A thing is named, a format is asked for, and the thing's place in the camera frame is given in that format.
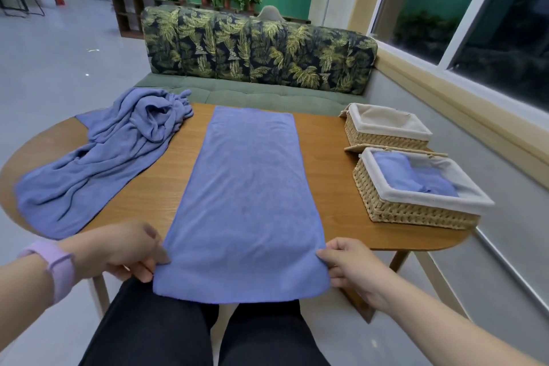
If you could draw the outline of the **empty lined wicker basket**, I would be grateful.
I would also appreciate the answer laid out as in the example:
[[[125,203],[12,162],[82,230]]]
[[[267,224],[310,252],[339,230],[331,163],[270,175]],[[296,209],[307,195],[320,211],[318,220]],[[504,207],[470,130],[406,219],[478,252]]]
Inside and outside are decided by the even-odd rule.
[[[351,147],[377,145],[424,150],[433,136],[415,114],[390,107],[351,103],[339,117],[344,120]]]

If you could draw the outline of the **lilac wrist watch band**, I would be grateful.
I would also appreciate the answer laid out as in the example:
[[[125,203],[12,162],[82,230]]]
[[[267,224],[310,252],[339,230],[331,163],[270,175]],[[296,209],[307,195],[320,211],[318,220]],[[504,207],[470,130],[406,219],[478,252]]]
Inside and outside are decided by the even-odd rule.
[[[47,263],[46,272],[53,282],[51,306],[54,306],[65,299],[75,283],[73,254],[62,250],[56,242],[37,241],[21,250],[17,259],[31,254],[39,255]]]

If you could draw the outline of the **grey chair back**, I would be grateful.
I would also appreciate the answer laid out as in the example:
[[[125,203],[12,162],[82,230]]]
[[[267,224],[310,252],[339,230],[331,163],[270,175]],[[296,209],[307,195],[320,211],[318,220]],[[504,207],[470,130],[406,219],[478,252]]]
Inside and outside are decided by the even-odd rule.
[[[264,6],[256,18],[261,21],[286,22],[278,8],[271,5]]]

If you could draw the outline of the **person's black trousers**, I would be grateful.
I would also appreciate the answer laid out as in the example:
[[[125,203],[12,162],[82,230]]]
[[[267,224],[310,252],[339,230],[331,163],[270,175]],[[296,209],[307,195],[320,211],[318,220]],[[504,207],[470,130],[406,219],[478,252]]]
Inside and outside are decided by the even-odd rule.
[[[79,366],[214,366],[211,329],[219,305],[158,296],[124,281]],[[218,366],[330,366],[299,300],[239,304],[222,337]]]

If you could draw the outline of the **leaf print green sofa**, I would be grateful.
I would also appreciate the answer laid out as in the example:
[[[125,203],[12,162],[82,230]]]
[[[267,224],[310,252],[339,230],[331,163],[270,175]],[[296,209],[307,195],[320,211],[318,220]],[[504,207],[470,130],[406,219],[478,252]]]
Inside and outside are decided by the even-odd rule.
[[[147,7],[151,72],[136,87],[196,104],[338,116],[362,103],[378,46],[350,30],[191,7]]]

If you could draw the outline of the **blue towel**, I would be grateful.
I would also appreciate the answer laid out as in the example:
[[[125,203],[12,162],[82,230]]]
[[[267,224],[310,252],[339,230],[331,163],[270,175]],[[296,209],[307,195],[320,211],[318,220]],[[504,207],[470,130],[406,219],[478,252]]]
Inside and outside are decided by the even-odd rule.
[[[373,152],[372,155],[390,187],[423,192],[424,185],[406,155],[400,152]]]
[[[225,305],[316,297],[325,235],[290,113],[216,106],[153,291]]]
[[[454,184],[447,180],[439,169],[433,167],[412,167],[412,170],[415,182],[418,184],[414,189],[415,191],[440,196],[459,196]]]
[[[179,94],[132,87],[113,105],[76,116],[88,130],[84,146],[24,175],[17,209],[46,238],[81,231],[131,180],[168,149],[194,115],[190,89]]]

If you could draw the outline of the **wicker basket with towels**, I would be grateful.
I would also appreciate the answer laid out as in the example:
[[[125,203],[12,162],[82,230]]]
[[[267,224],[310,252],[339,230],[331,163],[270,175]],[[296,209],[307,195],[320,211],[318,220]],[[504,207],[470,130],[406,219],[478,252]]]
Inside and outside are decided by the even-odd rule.
[[[446,154],[374,145],[347,148],[358,154],[353,179],[370,219],[374,222],[474,229],[493,208],[493,200]],[[400,152],[412,167],[433,167],[457,189],[458,197],[402,191],[389,186],[373,152]]]

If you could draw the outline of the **person's right hand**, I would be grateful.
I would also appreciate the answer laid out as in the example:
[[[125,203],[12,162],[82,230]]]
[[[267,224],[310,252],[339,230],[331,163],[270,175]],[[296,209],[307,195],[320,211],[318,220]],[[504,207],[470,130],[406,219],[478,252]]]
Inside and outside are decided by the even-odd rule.
[[[334,288],[350,288],[358,292],[375,309],[385,310],[382,282],[388,278],[389,268],[360,240],[334,238],[326,247],[344,251],[344,263],[340,270],[329,270],[330,285]]]

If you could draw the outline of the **wooden table leg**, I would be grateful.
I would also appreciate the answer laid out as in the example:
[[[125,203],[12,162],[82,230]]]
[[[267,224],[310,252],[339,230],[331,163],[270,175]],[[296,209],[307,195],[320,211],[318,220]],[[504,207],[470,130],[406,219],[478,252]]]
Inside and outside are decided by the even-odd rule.
[[[429,281],[430,286],[436,293],[438,299],[443,302],[447,307],[454,310],[457,314],[463,316],[467,320],[471,320],[471,317],[458,296],[450,286],[448,280],[445,278],[438,265],[432,258],[429,252],[412,252],[412,251],[374,251],[377,256],[381,256],[382,260],[388,259],[391,256],[388,266],[396,273],[399,273],[407,260],[412,257],[416,260],[416,263],[421,267],[423,274]],[[353,308],[360,314],[361,318],[371,324],[375,318],[377,310],[366,302],[357,291],[350,288],[342,288],[340,292],[347,299],[347,301],[353,306]]]
[[[98,274],[91,279],[88,279],[87,282],[98,316],[102,319],[110,306],[110,299],[104,276],[103,274]]]

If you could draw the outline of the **crumpled blue towel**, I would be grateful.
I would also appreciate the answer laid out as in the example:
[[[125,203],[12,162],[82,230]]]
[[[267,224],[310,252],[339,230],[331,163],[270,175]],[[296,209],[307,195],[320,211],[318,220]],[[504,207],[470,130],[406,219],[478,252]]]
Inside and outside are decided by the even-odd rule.
[[[190,89],[179,94],[132,87],[113,105],[76,116],[88,130],[84,146],[24,175],[17,209],[46,238],[81,231],[131,180],[168,149],[194,115]]]

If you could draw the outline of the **white framed window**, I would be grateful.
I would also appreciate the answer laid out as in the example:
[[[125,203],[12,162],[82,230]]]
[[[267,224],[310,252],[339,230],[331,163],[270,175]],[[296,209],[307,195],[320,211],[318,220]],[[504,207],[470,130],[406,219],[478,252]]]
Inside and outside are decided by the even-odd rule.
[[[549,130],[549,0],[377,0],[392,54]]]

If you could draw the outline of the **person's right forearm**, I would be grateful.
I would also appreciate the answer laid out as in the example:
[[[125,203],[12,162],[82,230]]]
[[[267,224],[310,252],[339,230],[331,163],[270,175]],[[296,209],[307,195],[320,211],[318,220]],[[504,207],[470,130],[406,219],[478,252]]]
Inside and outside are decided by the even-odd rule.
[[[433,366],[544,366],[397,275],[376,294]]]

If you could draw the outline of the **person's left hand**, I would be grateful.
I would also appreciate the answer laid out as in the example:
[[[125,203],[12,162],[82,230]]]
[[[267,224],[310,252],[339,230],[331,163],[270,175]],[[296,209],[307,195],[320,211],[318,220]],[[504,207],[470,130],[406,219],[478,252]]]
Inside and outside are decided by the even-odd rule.
[[[154,227],[131,220],[78,233],[58,245],[73,254],[76,279],[91,279],[109,272],[121,281],[135,277],[148,283],[157,267],[145,266],[145,257],[154,241],[162,242]]]

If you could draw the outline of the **person's left forearm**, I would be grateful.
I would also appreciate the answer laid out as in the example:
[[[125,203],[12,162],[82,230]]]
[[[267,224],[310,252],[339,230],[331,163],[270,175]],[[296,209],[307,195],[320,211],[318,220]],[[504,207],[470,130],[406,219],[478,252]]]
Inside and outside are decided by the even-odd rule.
[[[38,254],[0,266],[0,352],[51,307],[53,296],[51,273]]]

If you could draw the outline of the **folded blue towel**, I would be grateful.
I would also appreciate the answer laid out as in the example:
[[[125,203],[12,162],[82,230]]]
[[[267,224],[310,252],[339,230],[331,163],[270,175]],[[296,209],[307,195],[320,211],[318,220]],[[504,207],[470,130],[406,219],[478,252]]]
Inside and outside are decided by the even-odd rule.
[[[415,182],[418,184],[414,189],[415,191],[440,196],[459,196],[454,184],[447,180],[439,169],[433,167],[412,167],[412,170]]]
[[[406,155],[400,152],[373,152],[372,155],[390,187],[423,192],[424,185]]]

